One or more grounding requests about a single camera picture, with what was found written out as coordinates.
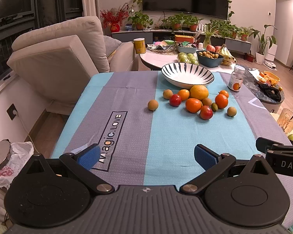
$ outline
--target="metal screw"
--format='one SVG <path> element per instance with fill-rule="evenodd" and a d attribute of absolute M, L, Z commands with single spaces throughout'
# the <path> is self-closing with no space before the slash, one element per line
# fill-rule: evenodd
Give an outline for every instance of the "metal screw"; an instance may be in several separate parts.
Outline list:
<path fill-rule="evenodd" d="M 110 184 L 100 184 L 97 185 L 96 188 L 100 192 L 110 192 L 110 190 L 112 190 L 112 186 Z"/>
<path fill-rule="evenodd" d="M 182 187 L 185 192 L 195 192 L 197 190 L 197 186 L 193 184 L 186 184 Z"/>

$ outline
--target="yellow basket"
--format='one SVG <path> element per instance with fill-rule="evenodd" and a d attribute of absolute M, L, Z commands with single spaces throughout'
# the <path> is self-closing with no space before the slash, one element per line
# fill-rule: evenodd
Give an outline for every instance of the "yellow basket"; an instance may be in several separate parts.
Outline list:
<path fill-rule="evenodd" d="M 275 74 L 269 71 L 264 71 L 264 74 L 264 78 L 271 82 L 271 85 L 276 85 L 278 82 L 280 82 L 280 78 L 277 77 Z"/>

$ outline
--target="window sill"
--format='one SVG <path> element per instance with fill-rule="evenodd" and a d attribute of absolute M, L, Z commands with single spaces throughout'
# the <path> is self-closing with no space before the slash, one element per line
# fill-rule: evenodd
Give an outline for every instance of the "window sill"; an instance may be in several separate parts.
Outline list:
<path fill-rule="evenodd" d="M 0 80 L 0 92 L 10 83 L 10 82 L 12 82 L 15 78 L 17 78 L 18 77 L 18 74 L 16 74 L 14 71 L 11 71 L 9 74 L 7 74 L 6 75 L 6 77 L 7 76 L 9 76 L 10 75 L 10 77 L 8 78 L 8 79 L 6 79 L 6 80 Z"/>

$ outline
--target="white wall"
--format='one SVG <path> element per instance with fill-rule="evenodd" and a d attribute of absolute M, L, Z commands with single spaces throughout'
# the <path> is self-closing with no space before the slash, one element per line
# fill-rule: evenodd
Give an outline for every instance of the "white wall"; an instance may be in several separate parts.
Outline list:
<path fill-rule="evenodd" d="M 120 5 L 125 2 L 131 3 L 132 0 L 99 0 L 100 8 L 109 10 L 113 7 L 118 8 Z M 276 12 L 276 0 L 232 0 L 231 10 L 235 14 L 231 17 L 231 23 L 236 24 L 241 27 L 253 26 L 255 29 L 264 31 L 264 25 L 273 25 L 275 22 L 275 12 Z M 155 23 L 158 21 L 163 13 L 162 12 L 150 12 L 147 14 L 153 17 Z M 166 16 L 173 15 L 175 13 L 167 12 Z M 201 23 L 209 23 L 210 17 L 204 17 Z M 273 28 L 267 30 L 267 36 L 273 34 Z M 249 41 L 254 42 L 252 50 L 255 53 L 257 48 L 257 40 L 252 40 L 252 37 L 249 38 Z"/>
<path fill-rule="evenodd" d="M 19 118 L 15 117 L 12 121 L 6 112 L 11 104 L 15 105 L 25 128 L 30 131 L 49 103 L 20 77 L 10 82 L 0 92 L 0 141 L 23 142 L 27 137 Z"/>
<path fill-rule="evenodd" d="M 286 64 L 293 36 L 293 0 L 277 0 L 273 35 L 277 40 L 276 59 Z"/>

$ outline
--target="black cloth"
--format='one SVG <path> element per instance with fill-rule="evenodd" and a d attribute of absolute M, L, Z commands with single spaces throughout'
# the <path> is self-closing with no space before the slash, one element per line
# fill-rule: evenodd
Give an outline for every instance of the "black cloth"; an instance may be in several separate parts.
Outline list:
<path fill-rule="evenodd" d="M 265 93 L 265 95 L 277 102 L 281 101 L 281 94 L 277 88 L 267 86 L 265 84 L 259 84 L 259 87 Z"/>

